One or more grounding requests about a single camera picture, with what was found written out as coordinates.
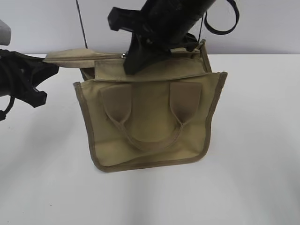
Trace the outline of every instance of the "tan canvas bag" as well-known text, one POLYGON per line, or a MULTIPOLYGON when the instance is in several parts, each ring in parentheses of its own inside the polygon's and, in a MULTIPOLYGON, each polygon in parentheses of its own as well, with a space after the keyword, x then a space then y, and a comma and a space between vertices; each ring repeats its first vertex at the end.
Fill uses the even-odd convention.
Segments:
POLYGON ((86 81, 74 87, 98 169, 178 165, 206 154, 227 73, 212 73, 204 41, 136 75, 125 74, 121 54, 68 50, 45 61, 81 68, 86 81))

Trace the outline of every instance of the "black plastic mount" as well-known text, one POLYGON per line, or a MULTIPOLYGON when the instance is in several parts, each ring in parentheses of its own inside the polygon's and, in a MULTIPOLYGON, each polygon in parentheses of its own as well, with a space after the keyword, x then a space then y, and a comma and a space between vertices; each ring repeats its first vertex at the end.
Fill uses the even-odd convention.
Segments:
POLYGON ((43 60, 0 49, 0 97, 10 95, 32 107, 44 105, 47 94, 36 87, 57 74, 59 67, 43 60))
POLYGON ((165 38, 151 28, 142 11, 113 7, 108 22, 111 30, 133 33, 124 62, 124 70, 128 75, 134 75, 153 63, 170 58, 170 50, 173 48, 183 47, 187 51, 193 51, 199 45, 196 37, 189 33, 180 42, 165 41, 165 38))

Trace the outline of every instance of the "white wall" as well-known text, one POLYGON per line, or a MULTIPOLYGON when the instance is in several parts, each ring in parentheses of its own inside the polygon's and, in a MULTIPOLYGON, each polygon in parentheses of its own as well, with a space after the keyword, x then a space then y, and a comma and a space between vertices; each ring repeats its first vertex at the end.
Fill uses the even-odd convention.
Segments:
MULTIPOLYGON (((209 53, 300 53, 300 1, 236 0, 241 12, 237 29, 227 36, 203 30, 209 53)), ((145 0, 79 0, 89 48, 123 52, 130 34, 110 31, 107 16, 113 6, 140 9, 145 0)), ((0 0, 0 18, 9 24, 13 39, 9 49, 23 53, 46 53, 84 47, 75 0, 0 0)), ((226 30, 235 21, 225 0, 209 10, 209 22, 226 30)), ((192 33, 198 34, 199 24, 192 33)))
POLYGON ((0 18, 12 29, 9 50, 46 53, 84 47, 75 0, 0 0, 0 18))

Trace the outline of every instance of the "white table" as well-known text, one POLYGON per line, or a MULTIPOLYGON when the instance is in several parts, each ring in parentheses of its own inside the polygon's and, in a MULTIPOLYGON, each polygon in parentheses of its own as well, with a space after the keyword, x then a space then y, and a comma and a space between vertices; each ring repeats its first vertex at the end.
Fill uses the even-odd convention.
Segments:
POLYGON ((300 224, 300 55, 210 59, 229 76, 208 154, 194 164, 98 171, 78 69, 38 87, 45 106, 17 101, 0 123, 0 225, 300 224))

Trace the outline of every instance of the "bag trim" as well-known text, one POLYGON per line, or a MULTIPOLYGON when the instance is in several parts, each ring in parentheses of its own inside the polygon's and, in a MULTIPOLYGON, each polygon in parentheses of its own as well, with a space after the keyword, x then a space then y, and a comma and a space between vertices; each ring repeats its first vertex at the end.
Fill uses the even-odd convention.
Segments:
POLYGON ((210 66, 210 60, 208 58, 205 42, 206 42, 205 39, 203 39, 201 41, 201 44, 202 44, 200 47, 201 58, 203 59, 203 62, 204 62, 205 68, 206 68, 206 72, 212 73, 211 66, 210 66))
POLYGON ((226 72, 220 73, 220 77, 219 77, 219 80, 218 80, 218 83, 217 83, 217 86, 215 89, 215 95, 211 102, 209 113, 205 120, 206 137, 205 137, 203 150, 201 151, 201 153, 199 155, 197 155, 196 157, 179 159, 179 160, 143 163, 143 164, 135 164, 135 165, 118 164, 118 165, 113 165, 113 166, 103 166, 98 161, 98 158, 96 156, 96 151, 95 151, 93 125, 92 125, 92 122, 90 119, 90 112, 88 109, 88 105, 87 105, 86 99, 83 95, 81 84, 79 82, 74 83, 76 95, 79 100, 79 104, 81 107, 85 126, 86 126, 87 133, 88 133, 90 156, 91 156, 92 161, 93 161, 94 165, 96 166, 96 168, 98 168, 99 170, 101 170, 103 172, 118 172, 118 171, 126 171, 126 170, 152 168, 152 167, 158 167, 158 166, 181 165, 181 164, 187 164, 187 163, 193 163, 193 162, 199 161, 201 158, 203 158, 206 155, 209 145, 210 145, 211 121, 212 121, 212 117, 215 112, 215 109, 217 107, 217 103, 219 101, 220 94, 221 94, 221 91, 224 86, 226 78, 227 78, 226 72))
POLYGON ((204 61, 198 59, 169 59, 157 64, 151 65, 140 71, 134 76, 126 75, 123 69, 122 59, 99 60, 95 61, 95 82, 153 82, 178 80, 194 76, 205 76, 207 73, 203 67, 204 61), (113 72, 114 68, 121 68, 118 72, 113 72), (153 74, 153 71, 159 71, 159 74, 153 74))

